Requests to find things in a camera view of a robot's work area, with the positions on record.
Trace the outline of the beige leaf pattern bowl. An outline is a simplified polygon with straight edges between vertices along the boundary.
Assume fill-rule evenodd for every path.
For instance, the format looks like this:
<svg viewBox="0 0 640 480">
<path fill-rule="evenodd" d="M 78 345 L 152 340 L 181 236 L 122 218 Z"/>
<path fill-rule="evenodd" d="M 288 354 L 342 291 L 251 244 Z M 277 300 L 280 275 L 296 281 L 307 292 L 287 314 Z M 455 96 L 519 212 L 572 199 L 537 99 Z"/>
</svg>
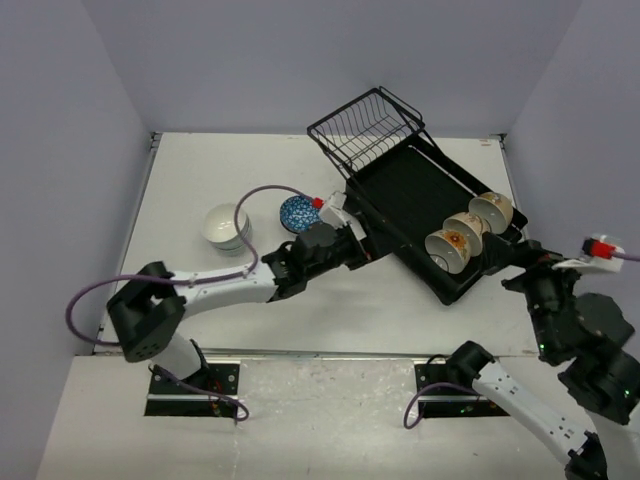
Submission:
<svg viewBox="0 0 640 480">
<path fill-rule="evenodd" d="M 443 228 L 461 233 L 470 245 L 470 256 L 477 257 L 482 253 L 482 236 L 491 231 L 491 227 L 483 217 L 470 213 L 456 213 L 443 222 Z"/>
</svg>

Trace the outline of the red patterned white bowl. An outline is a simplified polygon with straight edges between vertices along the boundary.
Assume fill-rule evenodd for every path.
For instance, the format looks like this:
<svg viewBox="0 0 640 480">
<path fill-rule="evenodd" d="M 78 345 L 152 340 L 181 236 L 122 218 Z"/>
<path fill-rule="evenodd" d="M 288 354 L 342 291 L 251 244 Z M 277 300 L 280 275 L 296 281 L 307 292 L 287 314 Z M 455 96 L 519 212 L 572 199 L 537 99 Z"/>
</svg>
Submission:
<svg viewBox="0 0 640 480">
<path fill-rule="evenodd" d="M 293 234 L 305 232 L 321 221 L 319 209 L 310 198 L 303 195 L 287 198 L 280 206 L 279 219 L 281 225 Z"/>
</svg>

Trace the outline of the orange flower beige bowl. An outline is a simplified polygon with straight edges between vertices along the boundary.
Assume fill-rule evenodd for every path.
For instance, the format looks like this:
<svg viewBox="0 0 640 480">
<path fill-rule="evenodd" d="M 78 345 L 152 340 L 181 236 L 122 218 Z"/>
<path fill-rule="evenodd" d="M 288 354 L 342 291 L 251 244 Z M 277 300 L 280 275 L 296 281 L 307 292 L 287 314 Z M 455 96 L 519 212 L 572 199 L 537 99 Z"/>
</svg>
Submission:
<svg viewBox="0 0 640 480">
<path fill-rule="evenodd" d="M 440 229 L 424 240 L 427 254 L 445 272 L 460 274 L 471 258 L 471 248 L 466 237 L 454 230 Z"/>
</svg>

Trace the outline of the light blue ribbed bowl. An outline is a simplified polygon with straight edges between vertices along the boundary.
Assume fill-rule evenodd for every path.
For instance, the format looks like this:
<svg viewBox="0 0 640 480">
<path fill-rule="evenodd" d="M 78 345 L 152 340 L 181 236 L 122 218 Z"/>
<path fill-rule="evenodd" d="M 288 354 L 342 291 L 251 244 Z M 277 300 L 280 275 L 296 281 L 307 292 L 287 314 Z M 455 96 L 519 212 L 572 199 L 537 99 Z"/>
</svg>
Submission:
<svg viewBox="0 0 640 480">
<path fill-rule="evenodd" d="M 214 247 L 233 250 L 244 245 L 245 237 L 251 229 L 249 216 L 243 209 L 236 212 L 233 203 L 219 204 L 204 217 L 201 233 Z"/>
<path fill-rule="evenodd" d="M 235 235 L 233 238 L 222 241 L 212 242 L 213 248 L 221 255 L 224 256 L 238 256 L 249 250 L 246 240 L 251 241 L 253 231 L 248 230 L 241 235 Z"/>
<path fill-rule="evenodd" d="M 217 249 L 232 251 L 244 247 L 243 237 L 246 237 L 251 229 L 250 220 L 243 213 L 238 215 L 240 231 L 237 231 L 234 216 L 223 215 L 221 217 L 208 218 L 204 225 L 204 237 Z"/>
</svg>

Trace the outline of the light blue ribbed bowl front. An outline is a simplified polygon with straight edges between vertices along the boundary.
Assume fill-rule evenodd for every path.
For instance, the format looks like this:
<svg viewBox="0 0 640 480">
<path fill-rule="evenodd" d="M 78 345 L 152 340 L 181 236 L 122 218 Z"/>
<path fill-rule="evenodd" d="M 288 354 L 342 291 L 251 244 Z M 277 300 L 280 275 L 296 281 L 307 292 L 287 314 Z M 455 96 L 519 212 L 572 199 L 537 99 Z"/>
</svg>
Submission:
<svg viewBox="0 0 640 480">
<path fill-rule="evenodd" d="M 204 237 L 217 249 L 232 251 L 244 247 L 243 237 L 246 237 L 251 229 L 250 220 L 243 213 L 238 215 L 240 231 L 237 231 L 234 216 L 223 215 L 221 217 L 208 218 L 204 225 Z"/>
</svg>

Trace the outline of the light blue ribbed bowl back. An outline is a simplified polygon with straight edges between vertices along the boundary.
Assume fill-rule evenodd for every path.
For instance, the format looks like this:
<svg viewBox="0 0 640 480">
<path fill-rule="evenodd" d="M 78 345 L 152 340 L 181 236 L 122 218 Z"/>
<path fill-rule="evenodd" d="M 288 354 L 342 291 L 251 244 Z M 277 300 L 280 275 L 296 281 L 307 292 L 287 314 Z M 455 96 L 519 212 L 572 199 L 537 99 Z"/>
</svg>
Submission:
<svg viewBox="0 0 640 480">
<path fill-rule="evenodd" d="M 245 237 L 251 229 L 249 216 L 243 209 L 236 212 L 233 203 L 219 204 L 204 217 L 201 233 L 214 247 L 233 250 L 244 245 Z"/>
</svg>

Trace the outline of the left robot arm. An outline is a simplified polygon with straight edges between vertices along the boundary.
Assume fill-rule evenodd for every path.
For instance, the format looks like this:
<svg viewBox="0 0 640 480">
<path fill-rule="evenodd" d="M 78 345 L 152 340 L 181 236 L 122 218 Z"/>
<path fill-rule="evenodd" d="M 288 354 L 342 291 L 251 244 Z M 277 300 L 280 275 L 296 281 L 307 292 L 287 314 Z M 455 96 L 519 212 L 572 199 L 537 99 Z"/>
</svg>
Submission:
<svg viewBox="0 0 640 480">
<path fill-rule="evenodd" d="M 320 222 L 236 269 L 180 272 L 152 262 L 123 277 L 106 309 L 127 362 L 151 361 L 183 391 L 195 393 L 206 385 L 208 369 L 195 342 L 178 333 L 182 321 L 233 305 L 286 300 L 333 269 L 356 270 L 371 261 L 350 225 Z"/>
</svg>

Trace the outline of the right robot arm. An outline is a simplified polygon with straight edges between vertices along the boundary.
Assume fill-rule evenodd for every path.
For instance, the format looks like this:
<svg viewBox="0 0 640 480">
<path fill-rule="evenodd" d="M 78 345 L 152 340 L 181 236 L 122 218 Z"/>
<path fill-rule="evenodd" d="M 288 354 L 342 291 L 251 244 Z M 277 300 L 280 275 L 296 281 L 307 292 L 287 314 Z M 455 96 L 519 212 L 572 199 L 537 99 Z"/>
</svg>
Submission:
<svg viewBox="0 0 640 480">
<path fill-rule="evenodd" d="M 540 361 L 566 368 L 557 376 L 594 430 L 570 426 L 536 399 L 479 344 L 468 341 L 446 362 L 446 380 L 456 392 L 486 397 L 529 430 L 565 465 L 568 479 L 636 479 L 639 476 L 639 361 L 624 349 L 635 333 L 612 297 L 575 295 L 586 273 L 617 273 L 632 255 L 605 235 L 587 238 L 577 258 L 540 242 L 508 242 L 486 233 L 483 272 L 508 266 L 521 274 L 503 287 L 526 300 Z"/>
</svg>

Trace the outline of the beige floral bowl back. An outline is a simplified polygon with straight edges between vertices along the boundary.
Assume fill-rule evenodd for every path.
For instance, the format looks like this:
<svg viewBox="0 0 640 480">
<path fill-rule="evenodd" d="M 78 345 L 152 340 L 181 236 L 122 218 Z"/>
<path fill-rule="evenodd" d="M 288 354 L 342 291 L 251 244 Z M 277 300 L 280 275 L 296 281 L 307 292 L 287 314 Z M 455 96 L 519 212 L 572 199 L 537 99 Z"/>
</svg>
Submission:
<svg viewBox="0 0 640 480">
<path fill-rule="evenodd" d="M 510 199 L 497 192 L 485 192 L 472 198 L 468 210 L 485 219 L 494 234 L 505 233 L 514 215 Z"/>
</svg>

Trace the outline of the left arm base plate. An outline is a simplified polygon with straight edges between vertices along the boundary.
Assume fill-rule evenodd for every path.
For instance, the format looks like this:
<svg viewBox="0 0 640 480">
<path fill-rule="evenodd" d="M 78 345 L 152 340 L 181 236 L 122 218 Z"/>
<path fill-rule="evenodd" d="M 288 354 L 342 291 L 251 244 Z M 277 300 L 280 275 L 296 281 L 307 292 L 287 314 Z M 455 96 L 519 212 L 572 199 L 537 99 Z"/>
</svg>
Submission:
<svg viewBox="0 0 640 480">
<path fill-rule="evenodd" d="M 205 397 L 166 378 L 157 366 L 151 372 L 144 415 L 146 417 L 233 418 L 237 407 L 217 397 Z M 237 397 L 239 363 L 209 363 L 207 373 L 198 373 L 185 383 L 229 397 Z"/>
</svg>

